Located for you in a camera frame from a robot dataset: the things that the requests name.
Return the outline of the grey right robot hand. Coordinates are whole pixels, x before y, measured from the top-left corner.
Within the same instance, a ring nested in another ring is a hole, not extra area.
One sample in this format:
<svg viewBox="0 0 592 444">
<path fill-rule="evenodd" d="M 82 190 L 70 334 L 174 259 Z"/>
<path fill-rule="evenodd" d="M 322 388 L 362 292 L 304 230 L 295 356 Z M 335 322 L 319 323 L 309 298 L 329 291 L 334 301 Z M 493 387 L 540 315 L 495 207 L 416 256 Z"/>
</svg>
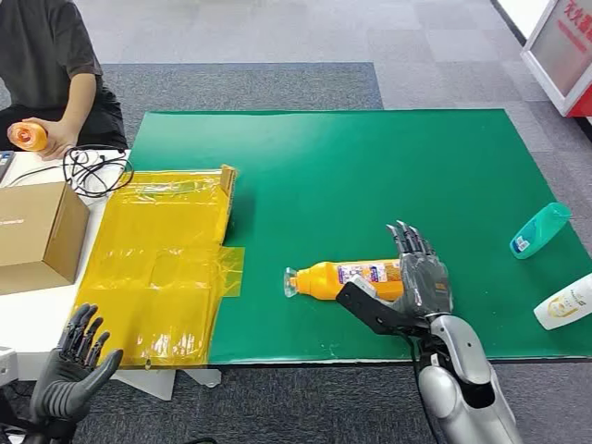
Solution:
<svg viewBox="0 0 592 444">
<path fill-rule="evenodd" d="M 449 271 L 417 228 L 397 220 L 387 227 L 399 253 L 402 295 L 393 303 L 402 315 L 431 319 L 452 312 Z"/>
</svg>

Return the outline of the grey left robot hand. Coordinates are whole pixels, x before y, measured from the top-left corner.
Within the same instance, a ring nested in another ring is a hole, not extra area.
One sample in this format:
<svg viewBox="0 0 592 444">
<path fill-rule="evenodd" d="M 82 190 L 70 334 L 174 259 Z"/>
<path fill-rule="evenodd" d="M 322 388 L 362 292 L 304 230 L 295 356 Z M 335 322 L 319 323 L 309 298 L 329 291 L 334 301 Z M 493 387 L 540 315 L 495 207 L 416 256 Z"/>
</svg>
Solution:
<svg viewBox="0 0 592 444">
<path fill-rule="evenodd" d="M 95 335 L 103 323 L 97 306 L 84 303 L 63 328 L 51 350 L 31 397 L 39 417 L 72 418 L 82 413 L 121 364 L 123 351 L 113 350 L 101 364 L 98 358 L 109 333 Z"/>
</svg>

